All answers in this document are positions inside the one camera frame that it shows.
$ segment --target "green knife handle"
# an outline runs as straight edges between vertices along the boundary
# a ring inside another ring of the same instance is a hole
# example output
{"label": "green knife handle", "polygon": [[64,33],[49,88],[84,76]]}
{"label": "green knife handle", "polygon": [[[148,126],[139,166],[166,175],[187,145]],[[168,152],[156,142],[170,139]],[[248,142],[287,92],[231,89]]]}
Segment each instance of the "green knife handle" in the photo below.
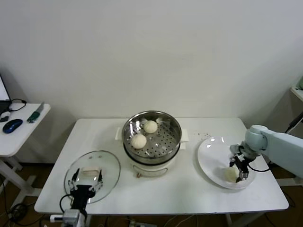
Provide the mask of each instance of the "green knife handle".
{"label": "green knife handle", "polygon": [[28,123],[33,123],[39,116],[40,116],[40,113],[35,111],[35,112],[32,113],[32,115],[30,115],[27,122]]}

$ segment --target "glass lid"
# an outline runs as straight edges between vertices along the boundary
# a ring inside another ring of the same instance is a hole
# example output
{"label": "glass lid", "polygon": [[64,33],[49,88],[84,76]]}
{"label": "glass lid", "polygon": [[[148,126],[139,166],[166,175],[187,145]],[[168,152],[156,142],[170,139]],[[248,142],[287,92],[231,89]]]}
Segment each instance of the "glass lid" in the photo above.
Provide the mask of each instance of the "glass lid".
{"label": "glass lid", "polygon": [[64,179],[65,192],[70,194],[69,181],[78,171],[74,184],[96,187],[96,195],[88,200],[88,204],[97,202],[105,198],[116,186],[120,177],[120,170],[120,162],[111,152],[101,150],[87,153],[78,158],[67,171]]}

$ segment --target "robotic arm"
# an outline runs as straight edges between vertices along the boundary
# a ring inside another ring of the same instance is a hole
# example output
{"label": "robotic arm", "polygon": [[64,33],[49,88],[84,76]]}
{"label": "robotic arm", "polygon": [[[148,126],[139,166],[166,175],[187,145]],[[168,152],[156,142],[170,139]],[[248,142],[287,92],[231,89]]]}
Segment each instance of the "robotic arm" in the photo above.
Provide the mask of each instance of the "robotic arm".
{"label": "robotic arm", "polygon": [[239,169],[237,182],[247,179],[249,162],[262,154],[303,178],[303,139],[271,131],[265,126],[253,125],[246,131],[245,141],[240,145],[231,145],[230,150],[230,167],[236,164]]}
{"label": "robotic arm", "polygon": [[[93,178],[94,184],[91,185],[83,180],[80,181],[79,175],[82,178]],[[102,171],[88,171],[85,169],[77,169],[72,176],[71,180],[68,180],[70,188],[70,194],[73,197],[71,209],[67,209],[63,215],[51,215],[51,222],[62,222],[62,227],[84,227],[87,217],[85,211],[88,200],[93,198],[96,193],[103,186]]]}

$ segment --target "desk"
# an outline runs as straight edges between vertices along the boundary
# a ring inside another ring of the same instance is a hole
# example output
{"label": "desk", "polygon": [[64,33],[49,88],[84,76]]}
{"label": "desk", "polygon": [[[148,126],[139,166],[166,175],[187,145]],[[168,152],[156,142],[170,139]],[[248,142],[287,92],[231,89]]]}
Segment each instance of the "desk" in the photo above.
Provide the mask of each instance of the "desk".
{"label": "desk", "polygon": [[[175,165],[157,178],[136,178],[121,141],[115,140],[118,127],[127,119],[79,119],[67,139],[35,204],[42,213],[60,213],[59,200],[65,195],[63,182],[69,166],[80,156],[94,150],[108,150],[121,163],[116,187],[103,200],[88,204],[91,215],[155,215],[215,214],[284,210],[288,202],[272,173],[258,173],[244,190],[234,191],[213,183],[197,162],[197,148],[202,136],[233,136],[244,139],[246,128],[239,118],[178,118],[187,129],[189,142],[176,155]],[[256,159],[256,168],[266,169],[263,157]],[[63,200],[70,207],[69,199]],[[260,214],[245,216],[252,221]]]}
{"label": "desk", "polygon": [[[18,109],[22,105],[23,104],[12,104],[11,108]],[[21,189],[18,197],[13,203],[13,206],[22,202],[25,196],[38,196],[41,191],[41,189],[34,189],[31,186],[36,178],[35,176],[30,176],[28,180],[25,181],[14,172],[16,169],[21,170],[22,166],[13,157],[50,110],[50,105],[44,104],[44,109],[37,121],[35,123],[27,123],[26,120],[39,107],[39,105],[40,104],[28,103],[21,110],[12,112],[9,117],[9,121],[13,119],[21,119],[23,120],[23,123],[10,134],[5,134],[2,131],[3,126],[7,122],[0,122],[0,157],[4,158],[13,166],[13,169],[9,168],[0,159],[0,173],[6,177],[5,183],[7,183],[7,181],[11,181],[15,186]]]}

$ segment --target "computer mouse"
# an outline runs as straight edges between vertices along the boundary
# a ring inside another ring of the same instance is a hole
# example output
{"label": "computer mouse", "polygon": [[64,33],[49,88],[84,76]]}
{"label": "computer mouse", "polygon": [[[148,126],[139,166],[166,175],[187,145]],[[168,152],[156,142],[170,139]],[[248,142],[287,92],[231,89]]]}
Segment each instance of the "computer mouse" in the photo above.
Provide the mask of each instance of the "computer mouse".
{"label": "computer mouse", "polygon": [[3,132],[4,133],[11,133],[13,132],[16,128],[18,128],[21,124],[23,123],[23,120],[21,119],[14,119],[11,120],[9,122],[7,122],[4,126],[3,126]]}

